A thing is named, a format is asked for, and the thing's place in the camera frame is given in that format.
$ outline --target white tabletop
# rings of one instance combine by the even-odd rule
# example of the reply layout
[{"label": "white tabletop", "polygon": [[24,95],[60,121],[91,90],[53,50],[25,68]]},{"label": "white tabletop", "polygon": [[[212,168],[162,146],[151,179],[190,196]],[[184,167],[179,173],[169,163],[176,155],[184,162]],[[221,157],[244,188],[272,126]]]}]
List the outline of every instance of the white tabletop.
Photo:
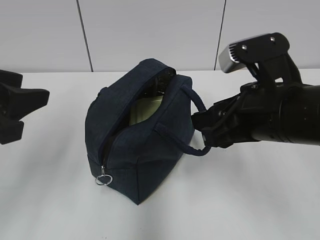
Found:
[{"label": "white tabletop", "polygon": [[[207,107],[253,82],[247,71],[180,72]],[[1,240],[311,240],[320,238],[320,148],[274,142],[184,155],[137,206],[95,184],[85,147],[87,109],[121,72],[26,73],[50,91],[23,119],[22,140],[0,145]],[[301,71],[320,85],[320,69]],[[197,132],[192,145],[201,147]]]}]

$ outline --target bag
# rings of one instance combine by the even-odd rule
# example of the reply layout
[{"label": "bag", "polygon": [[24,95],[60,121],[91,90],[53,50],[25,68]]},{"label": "bag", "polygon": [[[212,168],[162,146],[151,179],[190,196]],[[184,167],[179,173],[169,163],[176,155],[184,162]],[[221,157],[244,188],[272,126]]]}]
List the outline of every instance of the bag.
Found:
[{"label": "bag", "polygon": [[[147,119],[130,125],[137,100],[163,96]],[[188,144],[194,134],[191,101],[206,108],[188,76],[155,60],[139,63],[117,82],[103,88],[85,120],[85,144],[91,173],[137,205],[166,178],[183,153],[203,156],[210,150]]]}]

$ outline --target bag handle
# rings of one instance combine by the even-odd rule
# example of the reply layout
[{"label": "bag handle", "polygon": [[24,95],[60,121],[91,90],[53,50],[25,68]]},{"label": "bag handle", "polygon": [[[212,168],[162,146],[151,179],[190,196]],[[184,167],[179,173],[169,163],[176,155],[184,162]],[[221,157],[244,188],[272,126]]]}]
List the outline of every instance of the bag handle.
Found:
[{"label": "bag handle", "polygon": [[[207,110],[200,96],[192,88],[184,84],[181,86],[181,89],[191,99],[191,101],[194,103],[199,112]],[[161,123],[157,123],[155,131],[158,134],[160,134],[160,136],[167,139],[172,144],[176,145],[176,147],[179,148],[185,154],[200,157],[206,155],[211,149],[210,146],[205,146],[204,149],[195,149],[192,146],[185,144],[172,131],[170,131],[165,125]]]}]

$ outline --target open zipper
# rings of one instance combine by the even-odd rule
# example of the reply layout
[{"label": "open zipper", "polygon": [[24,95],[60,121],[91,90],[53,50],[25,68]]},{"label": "open zipper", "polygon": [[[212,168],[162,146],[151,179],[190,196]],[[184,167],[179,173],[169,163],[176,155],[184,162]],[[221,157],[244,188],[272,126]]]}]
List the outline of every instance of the open zipper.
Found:
[{"label": "open zipper", "polygon": [[163,96],[166,92],[166,89],[171,81],[171,79],[176,75],[176,71],[173,68],[166,68],[163,71],[161,71],[159,74],[157,74],[156,77],[154,77],[152,80],[147,81],[142,90],[138,91],[135,95],[135,97],[132,98],[131,102],[126,106],[126,109],[121,114],[122,120],[120,123],[115,126],[115,130],[111,130],[111,135],[106,137],[106,141],[104,144],[104,147],[102,149],[103,156],[102,162],[101,162],[101,175],[98,176],[109,176],[112,180],[112,177],[110,175],[107,175],[105,173],[105,169],[107,168],[108,163],[108,157],[111,152],[112,146],[116,138],[120,135],[120,133],[127,127],[129,127],[129,119],[130,119],[130,109],[133,106],[133,103],[139,99],[142,98],[150,98],[150,97],[156,97],[156,96]]}]

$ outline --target black cylinder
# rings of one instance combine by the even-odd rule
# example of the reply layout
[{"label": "black cylinder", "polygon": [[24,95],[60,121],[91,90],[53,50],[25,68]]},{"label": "black cylinder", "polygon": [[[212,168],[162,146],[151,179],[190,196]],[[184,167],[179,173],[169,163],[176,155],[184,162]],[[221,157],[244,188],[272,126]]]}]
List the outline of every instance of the black cylinder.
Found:
[{"label": "black cylinder", "polygon": [[273,109],[251,115],[256,124],[251,136],[258,141],[320,145],[320,86],[279,89]]},{"label": "black cylinder", "polygon": [[304,86],[284,98],[281,131],[295,144],[320,145],[320,86]]}]

